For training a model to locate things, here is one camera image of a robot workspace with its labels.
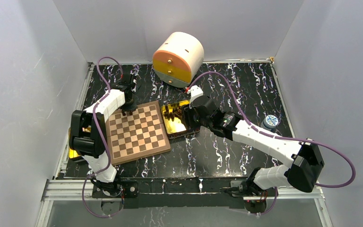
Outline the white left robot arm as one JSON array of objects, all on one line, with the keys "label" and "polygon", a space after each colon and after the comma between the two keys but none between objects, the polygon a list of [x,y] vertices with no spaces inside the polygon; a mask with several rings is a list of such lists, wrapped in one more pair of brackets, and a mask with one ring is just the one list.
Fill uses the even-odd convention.
[{"label": "white left robot arm", "polygon": [[120,195],[122,184],[115,180],[117,171],[110,161],[106,121],[116,110],[132,106],[136,92],[136,76],[121,76],[94,104],[71,115],[69,148],[87,161],[94,178],[105,183],[104,191],[111,197]]}]

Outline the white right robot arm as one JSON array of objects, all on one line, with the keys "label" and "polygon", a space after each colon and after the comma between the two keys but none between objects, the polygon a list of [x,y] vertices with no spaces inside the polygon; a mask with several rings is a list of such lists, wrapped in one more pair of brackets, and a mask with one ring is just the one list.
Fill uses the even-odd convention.
[{"label": "white right robot arm", "polygon": [[249,145],[282,163],[271,168],[255,168],[239,187],[240,193],[259,196],[279,186],[292,186],[309,193],[324,167],[316,144],[292,138],[282,140],[275,133],[249,125],[238,113],[221,111],[208,96],[200,96],[183,106],[181,121],[191,127],[206,127],[218,137]]}]

